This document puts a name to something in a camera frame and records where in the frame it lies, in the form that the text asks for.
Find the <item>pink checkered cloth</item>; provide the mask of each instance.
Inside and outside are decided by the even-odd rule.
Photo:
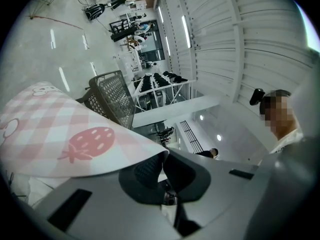
[[[167,150],[84,107],[49,82],[20,92],[0,116],[5,169],[36,177],[119,170]]]

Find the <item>fluorescent light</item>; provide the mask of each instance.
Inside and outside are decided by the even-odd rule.
[[[53,29],[50,29],[50,35],[51,35],[51,49],[56,48],[56,39],[55,39],[55,33]]]
[[[66,89],[68,92],[70,92],[70,88],[69,88],[69,85],[68,85],[68,83],[67,83],[67,80],[66,80],[64,71],[62,70],[61,67],[59,67],[59,72],[60,72],[60,75],[61,75],[61,78],[62,78],[62,82],[63,82],[63,84],[64,84],[65,89]]]
[[[88,46],[88,43],[87,43],[87,40],[86,40],[86,37],[84,35],[82,35],[82,40],[83,40],[83,44],[84,44],[84,49],[88,49],[89,46]]]
[[[171,56],[170,48],[169,48],[169,43],[168,43],[168,37],[165,37],[165,41],[166,41],[166,46],[168,47],[169,56]]]
[[[93,62],[90,62],[90,65],[91,65],[91,68],[92,68],[93,74],[94,74],[95,76],[97,76],[98,74],[97,74],[97,72],[96,72],[96,68],[95,68],[94,63],[93,63]]]
[[[314,49],[318,53],[320,53],[320,40],[317,35],[317,31],[315,30],[315,27],[312,25],[310,19],[306,15],[306,13],[300,8],[300,6],[296,3],[296,6],[298,6],[298,9],[300,11],[300,14],[302,16],[303,24],[304,24],[304,30],[306,32],[306,41],[309,48]]]
[[[189,35],[188,27],[187,27],[186,16],[184,16],[184,15],[182,16],[182,24],[184,27],[186,44],[187,44],[188,48],[190,48],[191,47],[190,35]]]
[[[160,13],[161,21],[162,21],[162,24],[163,24],[163,23],[164,23],[164,18],[162,17],[162,13],[161,13],[160,6],[158,7],[158,9],[159,9],[159,13]]]

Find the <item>white floor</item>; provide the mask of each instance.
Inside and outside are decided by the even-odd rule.
[[[98,75],[119,70],[113,59],[121,51],[119,44],[111,40],[110,33],[97,20],[88,21],[82,11],[84,5],[78,0],[54,0],[36,14],[46,18],[30,19],[29,11],[35,5],[34,1],[30,2],[21,13],[1,51],[0,112],[10,99],[37,82],[51,82],[77,99],[85,93],[89,79],[95,76],[92,65]],[[109,29],[109,23],[117,17],[106,8],[98,19]]]

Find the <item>white pillar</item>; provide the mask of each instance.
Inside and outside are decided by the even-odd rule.
[[[218,105],[219,102],[219,97],[207,95],[140,112],[134,115],[132,127],[146,126],[184,114],[205,110]]]

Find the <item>person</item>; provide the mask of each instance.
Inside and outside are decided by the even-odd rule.
[[[255,89],[250,100],[250,105],[260,103],[259,113],[270,127],[277,139],[277,143],[270,154],[281,151],[285,146],[299,142],[303,138],[299,123],[288,105],[289,91],[278,89],[266,94],[262,89]]]
[[[147,15],[144,13],[143,15],[138,15],[137,13],[135,13],[135,16],[130,17],[130,21],[134,22],[135,20],[140,20],[144,17],[147,17]]]
[[[125,4],[126,2],[134,2],[136,0],[114,0],[112,3],[111,3],[111,9],[114,10],[116,8],[118,8],[120,5],[123,5]]]
[[[148,24],[142,24],[142,25],[139,25],[139,23],[135,23],[135,26],[137,28],[137,30],[140,30],[140,31],[148,31],[148,30],[151,30],[155,24],[153,24],[152,22],[149,22]]]
[[[209,151],[205,150],[199,153],[196,153],[197,155],[203,156],[203,157],[207,157],[207,158],[212,158],[212,159],[216,159],[218,157],[218,149],[216,148],[211,148]]]

